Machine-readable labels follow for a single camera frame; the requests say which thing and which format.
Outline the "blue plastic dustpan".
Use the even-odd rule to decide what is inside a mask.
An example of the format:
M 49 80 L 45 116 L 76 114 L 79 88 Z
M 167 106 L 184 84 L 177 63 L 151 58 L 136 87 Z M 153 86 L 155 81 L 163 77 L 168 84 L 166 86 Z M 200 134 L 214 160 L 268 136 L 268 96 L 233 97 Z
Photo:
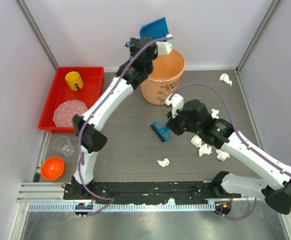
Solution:
M 152 37 L 155 42 L 169 41 L 169 38 L 172 38 L 165 17 L 143 25 L 139 35 L 141 38 Z

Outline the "orange plastic waste bin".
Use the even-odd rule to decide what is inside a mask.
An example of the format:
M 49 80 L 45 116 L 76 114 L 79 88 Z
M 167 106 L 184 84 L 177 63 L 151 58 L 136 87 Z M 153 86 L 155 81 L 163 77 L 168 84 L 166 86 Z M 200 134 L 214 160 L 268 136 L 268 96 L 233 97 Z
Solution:
M 153 72 L 141 83 L 144 99 L 153 105 L 164 105 L 166 98 L 176 91 L 185 69 L 183 55 L 172 49 L 168 55 L 160 55 L 153 62 Z

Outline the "blue hand brush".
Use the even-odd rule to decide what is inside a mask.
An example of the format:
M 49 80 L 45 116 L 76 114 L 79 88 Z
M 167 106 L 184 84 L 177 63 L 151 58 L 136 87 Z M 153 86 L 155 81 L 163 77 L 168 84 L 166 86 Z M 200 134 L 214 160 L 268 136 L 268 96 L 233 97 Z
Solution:
M 170 129 L 164 123 L 155 121 L 150 125 L 150 127 L 163 143 L 168 142 L 171 139 Z

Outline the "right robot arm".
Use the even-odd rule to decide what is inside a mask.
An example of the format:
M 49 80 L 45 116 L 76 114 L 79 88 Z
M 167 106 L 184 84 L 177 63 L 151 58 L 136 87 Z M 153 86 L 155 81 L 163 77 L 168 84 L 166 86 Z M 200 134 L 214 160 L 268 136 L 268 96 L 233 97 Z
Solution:
M 227 120 L 213 118 L 206 105 L 197 99 L 184 101 L 176 94 L 168 97 L 165 105 L 171 108 L 166 125 L 176 135 L 197 134 L 206 144 L 237 158 L 259 175 L 259 178 L 249 178 L 220 171 L 212 180 L 214 196 L 240 194 L 264 200 L 280 214 L 291 212 L 291 166 L 271 157 L 241 132 L 235 132 Z

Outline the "paper scrap under right arm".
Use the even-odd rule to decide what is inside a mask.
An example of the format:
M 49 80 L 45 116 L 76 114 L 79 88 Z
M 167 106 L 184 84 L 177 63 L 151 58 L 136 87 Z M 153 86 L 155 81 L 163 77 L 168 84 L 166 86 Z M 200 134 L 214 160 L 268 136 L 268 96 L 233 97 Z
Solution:
M 224 161 L 226 161 L 226 159 L 230 158 L 230 154 L 225 152 L 225 151 L 222 151 L 220 149 L 216 149 L 215 152 L 216 152 L 216 158 L 222 162 L 224 162 Z

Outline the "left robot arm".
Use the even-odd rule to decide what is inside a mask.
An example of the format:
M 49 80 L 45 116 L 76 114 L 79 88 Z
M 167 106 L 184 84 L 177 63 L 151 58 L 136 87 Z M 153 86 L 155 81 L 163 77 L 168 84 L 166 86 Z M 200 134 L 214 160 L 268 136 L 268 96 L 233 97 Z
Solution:
M 64 189 L 66 193 L 82 200 L 94 195 L 90 184 L 94 180 L 96 159 L 108 140 L 101 131 L 121 102 L 153 72 L 153 60 L 159 55 L 168 55 L 171 52 L 172 39 L 170 34 L 157 39 L 131 38 L 128 45 L 129 60 L 118 68 L 110 85 L 95 104 L 82 116 L 73 117 L 78 161 L 71 183 Z

